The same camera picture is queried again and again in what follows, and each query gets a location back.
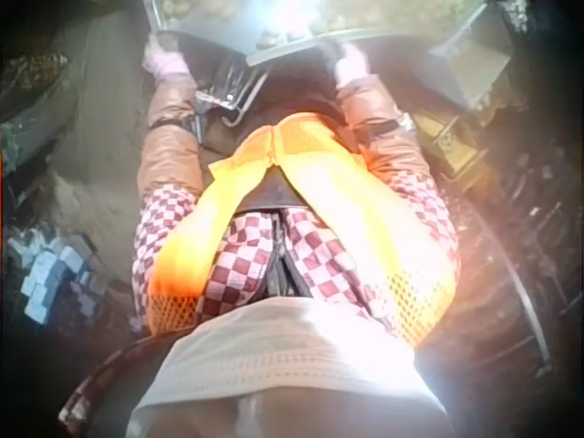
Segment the person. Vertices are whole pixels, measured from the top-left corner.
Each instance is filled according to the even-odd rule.
[[[187,329],[126,436],[445,437],[413,349],[451,303],[457,239],[411,120],[344,45],[337,101],[248,116],[203,189],[196,82],[148,43],[136,310]]]

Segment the gray container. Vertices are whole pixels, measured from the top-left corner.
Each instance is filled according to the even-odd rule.
[[[444,43],[412,59],[413,74],[428,89],[471,110],[495,83],[513,54],[494,5],[480,5]]]

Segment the metal frame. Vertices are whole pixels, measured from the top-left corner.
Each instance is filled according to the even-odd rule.
[[[250,68],[236,54],[227,57],[217,69],[211,87],[195,91],[196,114],[193,129],[197,140],[203,143],[206,113],[212,108],[221,107],[236,112],[234,120],[222,117],[221,121],[229,128],[239,125],[268,76],[269,69]]]

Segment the metal tray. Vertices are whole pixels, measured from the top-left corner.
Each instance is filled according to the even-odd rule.
[[[233,18],[225,22],[207,16],[201,3],[193,7],[183,18],[169,19],[162,12],[161,0],[143,1],[153,31],[185,33],[222,47],[231,48],[246,56],[247,64],[250,67],[262,64],[270,59],[314,47],[318,41],[317,37],[307,37],[296,41],[283,42],[279,46],[265,50],[258,50],[257,43],[260,41],[265,29],[271,26],[269,3],[266,0],[248,0]],[[436,23],[432,26],[416,26],[412,22],[402,21],[399,24],[395,23],[389,26],[328,32],[321,36],[335,37],[340,41],[390,36],[421,37],[427,39],[431,45],[436,45],[455,34],[460,25],[478,7],[482,7],[483,3],[483,0],[467,0],[465,10],[453,21],[452,28],[444,28],[443,23]],[[413,8],[412,5],[405,5],[410,9]]]

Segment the orange safety vest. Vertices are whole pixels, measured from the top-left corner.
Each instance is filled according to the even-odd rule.
[[[446,253],[408,204],[367,171],[360,155],[339,144],[322,120],[299,113],[264,126],[231,158],[211,166],[213,184],[156,259],[146,312],[154,334],[193,324],[221,237],[237,206],[270,166],[280,166],[336,234],[361,282],[381,297],[375,308],[397,316],[399,336],[416,345],[442,317],[455,291]]]

